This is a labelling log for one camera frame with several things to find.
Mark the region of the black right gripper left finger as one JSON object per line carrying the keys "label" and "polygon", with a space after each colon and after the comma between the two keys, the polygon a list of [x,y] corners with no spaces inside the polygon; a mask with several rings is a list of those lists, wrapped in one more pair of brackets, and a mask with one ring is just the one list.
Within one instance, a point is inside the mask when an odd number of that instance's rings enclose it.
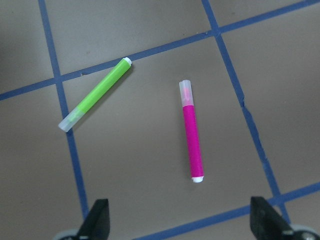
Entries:
{"label": "black right gripper left finger", "polygon": [[75,240],[107,240],[110,234],[109,200],[97,199],[83,224],[75,235]]}

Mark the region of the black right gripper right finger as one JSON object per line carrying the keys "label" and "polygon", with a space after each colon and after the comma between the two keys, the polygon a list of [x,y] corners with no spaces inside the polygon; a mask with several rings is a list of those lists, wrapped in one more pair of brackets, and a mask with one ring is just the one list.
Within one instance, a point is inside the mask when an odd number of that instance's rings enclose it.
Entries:
{"label": "black right gripper right finger", "polygon": [[256,240],[294,240],[295,231],[262,196],[250,199],[249,226]]}

